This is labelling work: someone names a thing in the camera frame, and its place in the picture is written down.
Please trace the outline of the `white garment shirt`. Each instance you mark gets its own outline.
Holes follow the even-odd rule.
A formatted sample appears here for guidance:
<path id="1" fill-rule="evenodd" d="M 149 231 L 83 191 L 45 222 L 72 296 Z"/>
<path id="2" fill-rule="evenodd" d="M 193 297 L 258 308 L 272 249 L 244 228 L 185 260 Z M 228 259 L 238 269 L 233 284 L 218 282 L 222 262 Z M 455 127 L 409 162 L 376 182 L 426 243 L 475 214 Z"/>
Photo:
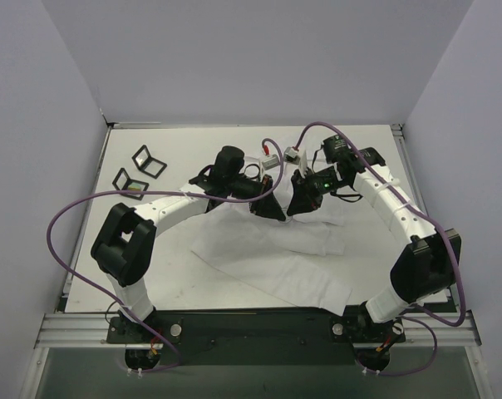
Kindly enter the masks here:
<path id="1" fill-rule="evenodd" d="M 280 223 L 250 213 L 246 204 L 222 204 L 207 213 L 191 245 L 210 267 L 298 307 L 343 315 L 351 287 L 309 256 L 345 249 L 338 212 Z"/>

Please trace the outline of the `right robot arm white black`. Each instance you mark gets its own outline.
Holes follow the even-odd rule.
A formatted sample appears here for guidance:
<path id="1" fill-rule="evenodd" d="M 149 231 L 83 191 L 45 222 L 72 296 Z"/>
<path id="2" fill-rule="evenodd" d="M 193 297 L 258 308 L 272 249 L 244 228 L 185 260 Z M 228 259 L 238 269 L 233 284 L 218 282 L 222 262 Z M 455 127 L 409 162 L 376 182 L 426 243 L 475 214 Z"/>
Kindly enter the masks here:
<path id="1" fill-rule="evenodd" d="M 321 145 L 328 167 L 314 171 L 297 147 L 289 147 L 284 159 L 297 166 L 291 183 L 293 196 L 287 214 L 311 213 L 320 208 L 324 195 L 338 197 L 349 187 L 379 215 L 403 250 L 390 272 L 390 283 L 362 305 L 362 322 L 368 326 L 390 322 L 426 297 L 456 283 L 460 236 L 439 233 L 413 205 L 391 174 L 384 158 L 372 147 L 354 150 L 339 135 Z"/>

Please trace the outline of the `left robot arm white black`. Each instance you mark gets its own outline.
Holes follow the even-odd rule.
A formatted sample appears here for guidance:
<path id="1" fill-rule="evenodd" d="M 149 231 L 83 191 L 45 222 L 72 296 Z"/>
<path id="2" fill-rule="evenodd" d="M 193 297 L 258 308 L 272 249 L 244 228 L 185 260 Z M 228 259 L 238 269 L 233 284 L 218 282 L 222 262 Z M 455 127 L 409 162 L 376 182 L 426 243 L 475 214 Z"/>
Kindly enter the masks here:
<path id="1" fill-rule="evenodd" d="M 113 206 L 91 248 L 91 256 L 114 289 L 125 330 L 137 342 L 155 334 L 155 311 L 144 276 L 150 267 L 155 239 L 177 224 L 206 214 L 223 203 L 246 204 L 251 214 L 284 221 L 286 215 L 273 194 L 277 181 L 269 174 L 283 168 L 277 155 L 258 161 L 258 177 L 244 173 L 244 153 L 226 145 L 212 165 L 205 166 L 176 194 L 136 207 Z"/>

